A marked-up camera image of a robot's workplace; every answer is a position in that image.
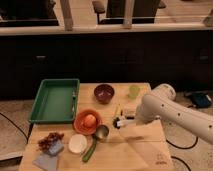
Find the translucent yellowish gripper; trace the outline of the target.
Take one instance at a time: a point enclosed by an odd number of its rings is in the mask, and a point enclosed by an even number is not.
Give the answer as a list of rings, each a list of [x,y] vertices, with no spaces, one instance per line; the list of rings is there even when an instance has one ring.
[[[147,137],[153,130],[149,125],[137,125],[135,122],[125,121],[122,123],[119,133],[124,138]]]

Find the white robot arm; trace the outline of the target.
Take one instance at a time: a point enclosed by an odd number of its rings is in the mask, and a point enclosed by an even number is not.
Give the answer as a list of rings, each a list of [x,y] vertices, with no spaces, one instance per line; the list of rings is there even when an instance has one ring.
[[[166,118],[213,145],[213,116],[184,107],[174,101],[175,89],[160,84],[141,98],[133,123],[149,124],[158,117]]]

